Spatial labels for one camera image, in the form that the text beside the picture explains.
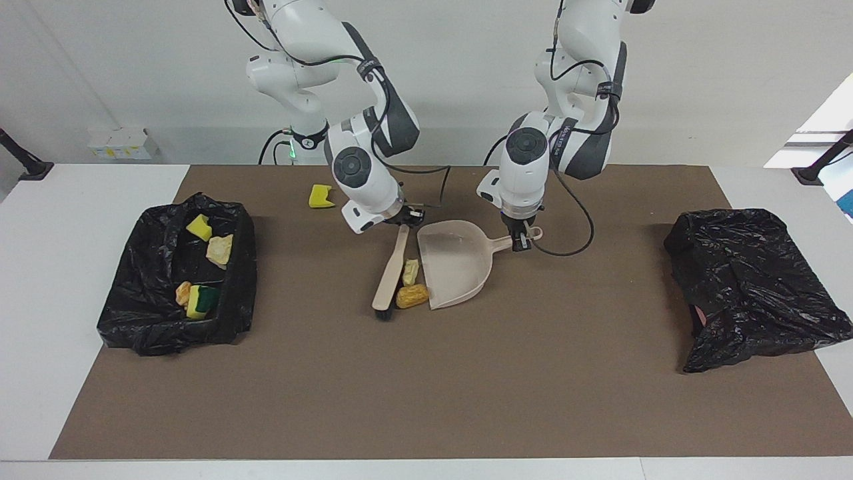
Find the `yellow sponge piece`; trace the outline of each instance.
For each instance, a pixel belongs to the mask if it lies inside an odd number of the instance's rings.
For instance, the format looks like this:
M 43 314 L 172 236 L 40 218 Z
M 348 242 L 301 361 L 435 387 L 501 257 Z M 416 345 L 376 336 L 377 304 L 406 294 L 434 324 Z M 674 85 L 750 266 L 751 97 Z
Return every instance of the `yellow sponge piece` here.
M 189 222 L 189 225 L 187 225 L 187 230 L 205 242 L 213 236 L 213 229 L 207 224 L 207 217 L 205 215 L 195 217 L 195 220 Z
M 332 191 L 331 185 L 316 184 L 311 187 L 311 196 L 308 198 L 308 206 L 311 208 L 331 208 L 334 203 L 328 200 L 328 193 Z
M 421 263 L 417 260 L 406 260 L 406 265 L 403 268 L 403 286 L 410 287 L 415 284 L 418 279 L 418 271 L 421 269 Z
M 429 290 L 424 284 L 403 287 L 397 292 L 397 306 L 400 308 L 412 308 L 429 301 Z
M 225 270 L 228 259 L 231 258 L 231 245 L 233 243 L 233 234 L 227 237 L 211 237 L 211 241 L 207 244 L 207 259 L 213 265 Z

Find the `brown mat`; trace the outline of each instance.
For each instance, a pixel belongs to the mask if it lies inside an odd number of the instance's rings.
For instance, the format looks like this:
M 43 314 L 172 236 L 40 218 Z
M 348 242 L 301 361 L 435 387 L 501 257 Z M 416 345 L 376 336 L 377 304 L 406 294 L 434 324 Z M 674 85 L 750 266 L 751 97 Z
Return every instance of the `brown mat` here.
M 502 236 L 474 194 L 484 174 L 455 169 L 429 220 Z M 437 201 L 440 176 L 398 178 Z M 177 200 L 203 190 L 255 219 L 252 331 L 168 358 L 103 349 L 51 458 L 853 454 L 853 419 L 813 353 L 680 374 L 690 318 L 662 242 L 682 211 L 728 206 L 707 168 L 575 182 L 596 220 L 587 253 L 501 253 L 473 300 L 391 324 L 369 305 L 396 229 L 356 237 L 336 209 L 309 210 L 311 184 L 329 181 L 324 167 L 192 167 Z M 543 244 L 582 244 L 583 216 L 549 181 Z

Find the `black stand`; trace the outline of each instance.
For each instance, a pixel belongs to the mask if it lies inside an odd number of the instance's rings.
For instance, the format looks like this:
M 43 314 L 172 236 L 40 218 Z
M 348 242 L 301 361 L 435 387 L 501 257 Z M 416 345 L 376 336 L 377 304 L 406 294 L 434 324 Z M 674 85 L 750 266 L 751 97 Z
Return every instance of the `black stand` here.
M 853 130 L 845 133 L 845 135 L 841 137 L 836 144 L 830 147 L 829 150 L 827 150 L 825 154 L 821 155 L 821 158 L 817 159 L 817 161 L 810 167 L 792 168 L 791 172 L 793 172 L 794 177 L 797 177 L 799 183 L 803 185 L 823 186 L 823 182 L 818 178 L 818 175 L 821 174 L 821 170 L 832 163 L 833 160 L 838 158 L 838 156 L 851 145 L 853 145 Z
M 41 161 L 37 156 L 21 147 L 2 128 L 0 128 L 0 144 L 26 169 L 26 173 L 22 174 L 18 180 L 41 180 L 47 177 L 48 172 L 54 166 L 53 162 Z

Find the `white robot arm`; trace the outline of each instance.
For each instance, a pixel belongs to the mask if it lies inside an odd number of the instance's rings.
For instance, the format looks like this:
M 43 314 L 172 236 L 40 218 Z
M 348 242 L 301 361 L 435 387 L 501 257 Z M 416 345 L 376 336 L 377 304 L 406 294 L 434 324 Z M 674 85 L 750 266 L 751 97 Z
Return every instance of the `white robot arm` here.
M 583 180 L 607 164 L 628 57 L 619 28 L 626 13 L 643 14 L 653 5 L 654 0 L 560 3 L 554 46 L 540 55 L 535 70 L 548 95 L 547 113 L 530 112 L 515 121 L 500 169 L 477 190 L 501 209 L 515 251 L 531 247 L 526 228 L 542 208 L 550 168 Z
M 362 233 L 380 222 L 419 225 L 423 212 L 403 204 L 403 192 L 375 149 L 384 157 L 407 151 L 415 146 L 420 127 L 355 27 L 335 19 L 323 0 L 234 2 L 238 12 L 257 15 L 281 47 L 281 52 L 249 60 L 250 80 L 288 111 L 297 157 L 327 160 L 350 198 L 343 208 L 350 228 Z M 356 67 L 377 103 L 329 126 L 319 100 L 303 89 L 337 79 L 336 61 Z

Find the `trash bag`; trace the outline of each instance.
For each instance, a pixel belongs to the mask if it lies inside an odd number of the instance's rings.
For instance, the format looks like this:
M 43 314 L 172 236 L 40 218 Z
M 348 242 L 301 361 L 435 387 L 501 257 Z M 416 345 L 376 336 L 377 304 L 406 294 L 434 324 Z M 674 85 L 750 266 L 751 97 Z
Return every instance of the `trash bag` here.
M 850 318 L 767 210 L 683 214 L 664 246 L 693 315 L 687 373 L 853 338 Z
M 234 234 L 226 270 L 206 258 L 207 243 L 185 228 L 199 214 L 209 218 L 214 236 Z M 254 224 L 240 203 L 197 193 L 178 205 L 149 208 L 125 245 L 98 332 L 108 347 L 146 356 L 231 343 L 252 326 L 257 276 Z M 219 288 L 205 319 L 188 319 L 177 304 L 175 289 L 184 281 Z

